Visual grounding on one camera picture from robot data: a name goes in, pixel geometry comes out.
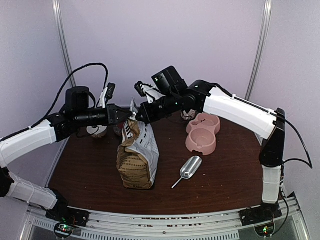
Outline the brown pet food bag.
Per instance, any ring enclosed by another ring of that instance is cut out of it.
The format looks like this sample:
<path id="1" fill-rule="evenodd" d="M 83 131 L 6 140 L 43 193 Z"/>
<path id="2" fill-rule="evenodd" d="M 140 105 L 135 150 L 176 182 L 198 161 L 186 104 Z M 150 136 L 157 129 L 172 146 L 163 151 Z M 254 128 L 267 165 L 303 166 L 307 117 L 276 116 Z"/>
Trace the brown pet food bag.
<path id="1" fill-rule="evenodd" d="M 133 115 L 124 122 L 121 131 L 116 168 L 125 188 L 148 190 L 155 183 L 160 153 L 152 126 L 136 120 L 138 106 L 134 98 L 130 111 Z"/>

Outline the metal food scoop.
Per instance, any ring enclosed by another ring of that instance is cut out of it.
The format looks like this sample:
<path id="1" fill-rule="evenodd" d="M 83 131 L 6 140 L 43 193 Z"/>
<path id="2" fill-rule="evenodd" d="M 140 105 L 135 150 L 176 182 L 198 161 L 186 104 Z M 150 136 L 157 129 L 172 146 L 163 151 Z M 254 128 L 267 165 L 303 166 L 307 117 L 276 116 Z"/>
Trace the metal food scoop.
<path id="1" fill-rule="evenodd" d="M 175 188 L 181 180 L 188 180 L 192 178 L 201 166 L 202 161 L 202 158 L 196 155 L 188 159 L 179 171 L 180 178 L 171 188 Z"/>

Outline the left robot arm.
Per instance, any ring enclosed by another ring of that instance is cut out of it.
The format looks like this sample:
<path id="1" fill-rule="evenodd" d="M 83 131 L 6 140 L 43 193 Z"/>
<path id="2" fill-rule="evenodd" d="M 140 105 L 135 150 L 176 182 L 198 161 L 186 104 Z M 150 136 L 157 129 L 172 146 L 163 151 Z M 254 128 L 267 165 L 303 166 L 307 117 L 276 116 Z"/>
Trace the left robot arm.
<path id="1" fill-rule="evenodd" d="M 51 210 L 61 222 L 72 218 L 72 211 L 55 192 L 46 187 L 26 181 L 8 170 L 8 165 L 16 159 L 46 145 L 69 138 L 84 127 L 113 126 L 128 119 L 132 112 L 109 104 L 116 85 L 114 83 L 102 91 L 98 106 L 89 106 L 93 94 L 86 86 L 68 89 L 65 104 L 58 113 L 46 116 L 34 127 L 29 127 L 12 137 L 0 140 L 0 196 L 12 197 Z"/>

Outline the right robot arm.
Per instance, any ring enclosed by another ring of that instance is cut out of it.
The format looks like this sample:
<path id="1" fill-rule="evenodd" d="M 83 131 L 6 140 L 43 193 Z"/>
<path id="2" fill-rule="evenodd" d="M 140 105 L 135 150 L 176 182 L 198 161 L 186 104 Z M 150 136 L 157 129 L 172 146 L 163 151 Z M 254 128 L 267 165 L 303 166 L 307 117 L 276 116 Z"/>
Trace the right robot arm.
<path id="1" fill-rule="evenodd" d="M 186 145 L 195 143 L 193 151 L 209 148 L 216 140 L 218 128 L 212 116 L 232 122 L 262 138 L 259 162 L 263 187 L 261 204 L 256 210 L 259 220 L 268 220 L 279 208 L 283 177 L 283 155 L 286 137 L 285 112 L 268 109 L 231 94 L 217 83 L 196 80 L 187 86 L 183 80 L 166 82 L 159 77 L 155 86 L 141 81 L 135 90 L 147 101 L 140 105 L 137 120 L 157 122 L 177 111 L 194 110 L 198 115 L 187 125 Z"/>

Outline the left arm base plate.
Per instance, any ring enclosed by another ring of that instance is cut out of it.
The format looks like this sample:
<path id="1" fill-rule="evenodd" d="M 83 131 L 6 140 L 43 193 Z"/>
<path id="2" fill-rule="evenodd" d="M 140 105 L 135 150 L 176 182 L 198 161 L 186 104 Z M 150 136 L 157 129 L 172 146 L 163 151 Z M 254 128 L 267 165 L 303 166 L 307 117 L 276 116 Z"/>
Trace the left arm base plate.
<path id="1" fill-rule="evenodd" d="M 45 210 L 48 219 L 67 224 L 72 227 L 86 227 L 90 213 L 85 210 L 67 208 L 65 213 L 57 212 L 53 209 Z"/>

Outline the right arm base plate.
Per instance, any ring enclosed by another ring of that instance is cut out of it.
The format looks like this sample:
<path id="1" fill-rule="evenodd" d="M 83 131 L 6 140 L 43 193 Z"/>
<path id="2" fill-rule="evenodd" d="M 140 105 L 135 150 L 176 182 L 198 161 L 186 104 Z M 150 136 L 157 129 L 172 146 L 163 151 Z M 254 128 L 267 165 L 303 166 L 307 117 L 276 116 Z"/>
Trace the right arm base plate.
<path id="1" fill-rule="evenodd" d="M 271 221 L 275 218 L 281 217 L 282 211 L 279 207 L 249 207 L 239 212 L 239 217 L 242 226 L 255 225 L 267 221 Z"/>

